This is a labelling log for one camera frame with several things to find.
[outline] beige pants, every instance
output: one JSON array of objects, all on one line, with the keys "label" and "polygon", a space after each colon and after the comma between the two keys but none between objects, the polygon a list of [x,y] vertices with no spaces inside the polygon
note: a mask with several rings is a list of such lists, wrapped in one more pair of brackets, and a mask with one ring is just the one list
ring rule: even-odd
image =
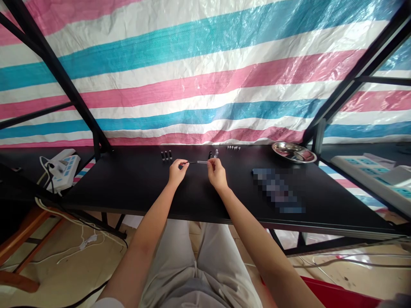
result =
[{"label": "beige pants", "polygon": [[193,277],[206,282],[232,307],[262,307],[228,225],[201,223],[201,236],[196,261],[188,221],[167,220],[140,307],[157,307]]}]

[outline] finger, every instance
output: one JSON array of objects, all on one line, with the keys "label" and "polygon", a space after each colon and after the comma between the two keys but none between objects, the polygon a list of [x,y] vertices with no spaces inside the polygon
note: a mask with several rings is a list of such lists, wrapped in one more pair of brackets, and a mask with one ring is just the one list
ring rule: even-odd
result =
[{"label": "finger", "polygon": [[186,163],[186,162],[188,162],[188,160],[182,160],[182,159],[178,158],[173,162],[173,165],[178,166],[178,165],[182,165],[183,163]]},{"label": "finger", "polygon": [[208,177],[211,178],[214,175],[214,168],[212,162],[208,160],[207,162],[207,169],[208,169]]},{"label": "finger", "polygon": [[223,167],[223,165],[221,164],[221,160],[219,158],[214,158],[214,165],[216,169]]},{"label": "finger", "polygon": [[190,163],[186,163],[186,164],[181,168],[181,171],[185,173],[185,172],[187,171],[189,165],[190,165]]}]

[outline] red object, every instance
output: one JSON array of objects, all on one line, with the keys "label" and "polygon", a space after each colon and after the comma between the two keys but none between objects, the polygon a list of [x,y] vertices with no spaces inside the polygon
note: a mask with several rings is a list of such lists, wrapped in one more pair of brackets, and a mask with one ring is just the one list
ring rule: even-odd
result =
[{"label": "red object", "polygon": [[381,302],[381,299],[348,291],[335,284],[307,277],[301,278],[326,308],[376,308]]}]

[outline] tiled floor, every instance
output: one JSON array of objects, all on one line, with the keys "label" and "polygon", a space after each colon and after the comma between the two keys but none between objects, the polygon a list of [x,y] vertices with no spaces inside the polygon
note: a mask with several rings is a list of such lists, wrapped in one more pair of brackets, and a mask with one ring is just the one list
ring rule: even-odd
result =
[{"label": "tiled floor", "polygon": [[[117,215],[109,215],[111,225],[115,225],[117,219]],[[53,223],[55,223],[55,221],[50,219],[36,236],[41,238],[43,234],[51,228]],[[134,229],[128,226],[123,225],[121,230],[127,231],[129,234],[128,240],[130,240],[134,234]],[[235,239],[243,261],[248,264],[253,264],[233,226],[230,226],[230,231]],[[88,238],[93,233],[93,230],[84,228],[84,238]],[[80,226],[69,222],[63,224],[36,255],[35,261],[43,260],[47,256],[65,251],[70,247],[78,247],[82,242],[80,234]],[[193,251],[197,253],[200,243],[200,228],[194,222],[190,223],[190,239]],[[60,258],[75,252],[76,249],[71,249],[64,254],[52,257],[39,264],[29,264],[22,272],[22,275],[39,281],[41,283],[39,290],[36,293],[29,294],[14,288],[0,286],[0,308],[17,305],[63,307],[78,301],[110,278],[125,253],[125,248],[111,239],[105,238],[104,242],[102,241],[103,237],[99,235],[97,241],[92,244],[101,243],[100,245],[86,248],[84,251],[63,259],[59,264],[56,263]],[[5,266],[18,263],[32,248],[31,244],[25,243],[15,255],[10,258]],[[404,250],[396,246],[370,247],[367,251],[374,253],[406,254]],[[328,259],[329,257],[316,257],[315,262],[321,263]],[[305,264],[313,262],[312,256],[290,258],[290,261],[295,265],[301,265],[303,262],[305,262]],[[411,264],[409,259],[379,257],[371,257],[371,262]],[[262,285],[256,267],[247,266],[247,269],[264,307],[274,307],[274,302]],[[309,270],[298,269],[298,273],[306,277],[336,283],[348,290],[383,299],[393,298],[397,292],[408,293],[411,290],[411,275],[410,271],[407,270],[385,268],[368,269],[348,262],[332,264],[324,267],[323,270],[327,273],[328,277],[318,268]],[[80,307],[85,308],[91,306],[97,299],[99,293],[100,292],[93,295]]]}]

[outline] hand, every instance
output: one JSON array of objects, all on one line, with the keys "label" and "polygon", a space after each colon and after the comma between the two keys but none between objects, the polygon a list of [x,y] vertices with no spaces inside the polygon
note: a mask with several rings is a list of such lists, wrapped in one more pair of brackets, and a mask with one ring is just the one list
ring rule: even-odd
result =
[{"label": "hand", "polygon": [[218,193],[228,188],[226,170],[219,158],[210,158],[207,161],[207,168],[208,179]]},{"label": "hand", "polygon": [[168,178],[168,185],[177,188],[185,176],[185,172],[190,164],[187,160],[176,159],[170,166],[170,177]]}]

